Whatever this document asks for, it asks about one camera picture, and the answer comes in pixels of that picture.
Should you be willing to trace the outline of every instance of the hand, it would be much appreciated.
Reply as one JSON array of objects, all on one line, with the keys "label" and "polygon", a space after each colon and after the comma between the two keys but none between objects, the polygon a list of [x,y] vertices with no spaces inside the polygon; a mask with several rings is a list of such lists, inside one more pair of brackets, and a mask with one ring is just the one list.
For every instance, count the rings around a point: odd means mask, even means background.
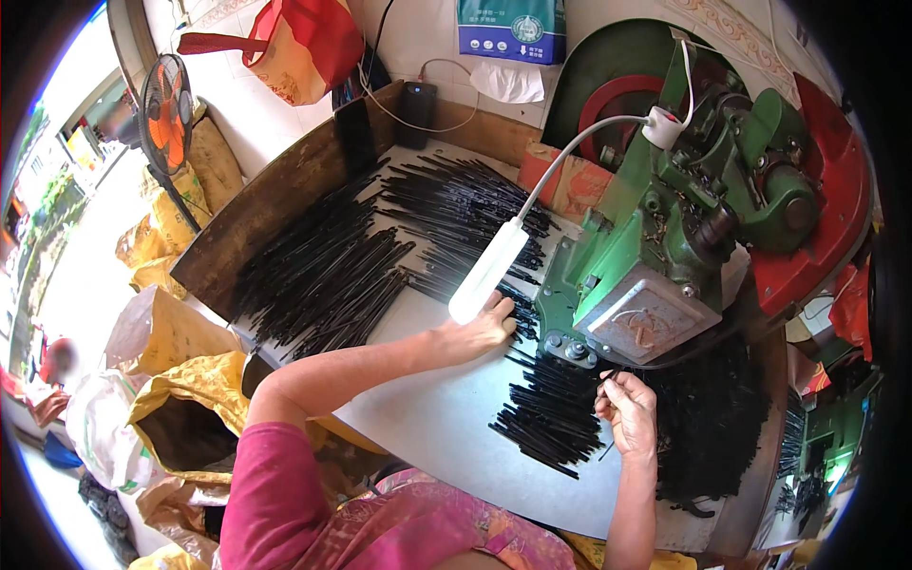
[{"label": "hand", "polygon": [[643,380],[629,372],[605,382],[596,394],[596,415],[611,422],[615,445],[622,461],[654,461],[656,458],[656,394]]},{"label": "hand", "polygon": [[430,330],[440,354],[440,368],[474,360],[500,345],[516,330],[516,319],[509,317],[515,303],[500,291],[491,293],[481,313],[467,325],[452,319]]}]

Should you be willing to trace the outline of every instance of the water drop logo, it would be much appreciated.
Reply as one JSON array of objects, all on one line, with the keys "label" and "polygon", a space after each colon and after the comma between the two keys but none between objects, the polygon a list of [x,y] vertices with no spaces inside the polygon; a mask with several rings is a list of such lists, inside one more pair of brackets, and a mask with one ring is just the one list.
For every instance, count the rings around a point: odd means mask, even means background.
[{"label": "water drop logo", "polygon": [[541,21],[535,16],[529,15],[519,16],[513,20],[513,25],[510,26],[510,29],[513,31],[513,37],[524,44],[534,44],[542,39],[544,34],[544,26],[542,26]]}]

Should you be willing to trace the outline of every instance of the blue tissue package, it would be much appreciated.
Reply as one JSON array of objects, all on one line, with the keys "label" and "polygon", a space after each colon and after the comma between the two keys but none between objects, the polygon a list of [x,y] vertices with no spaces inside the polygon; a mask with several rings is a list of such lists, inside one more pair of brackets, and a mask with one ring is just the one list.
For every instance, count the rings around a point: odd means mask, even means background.
[{"label": "blue tissue package", "polygon": [[461,54],[564,63],[564,0],[459,0],[456,17]]}]

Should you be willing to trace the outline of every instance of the forearm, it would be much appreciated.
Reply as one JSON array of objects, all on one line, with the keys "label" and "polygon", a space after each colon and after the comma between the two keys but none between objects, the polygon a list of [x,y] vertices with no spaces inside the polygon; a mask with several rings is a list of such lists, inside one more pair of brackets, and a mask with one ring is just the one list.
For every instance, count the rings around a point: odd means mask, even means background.
[{"label": "forearm", "polygon": [[344,348],[302,358],[270,374],[257,388],[247,425],[286,421],[304,427],[355,396],[394,378],[439,368],[439,340],[433,330],[395,342]]},{"label": "forearm", "polygon": [[605,546],[604,570],[646,570],[656,542],[655,453],[621,460],[615,512]]}]

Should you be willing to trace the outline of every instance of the black cable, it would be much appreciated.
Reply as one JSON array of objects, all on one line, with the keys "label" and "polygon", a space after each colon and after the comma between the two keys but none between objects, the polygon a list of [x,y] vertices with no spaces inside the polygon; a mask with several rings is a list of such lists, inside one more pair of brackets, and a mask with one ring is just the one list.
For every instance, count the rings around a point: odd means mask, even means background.
[{"label": "black cable", "polygon": [[370,65],[368,66],[368,83],[370,82],[370,72],[374,70],[374,57],[377,56],[377,50],[380,48],[380,36],[383,34],[383,25],[387,21],[387,12],[393,5],[393,0],[387,2],[387,7],[383,9],[383,16],[380,17],[380,25],[377,26],[377,39],[374,40],[374,53],[370,54]]}]

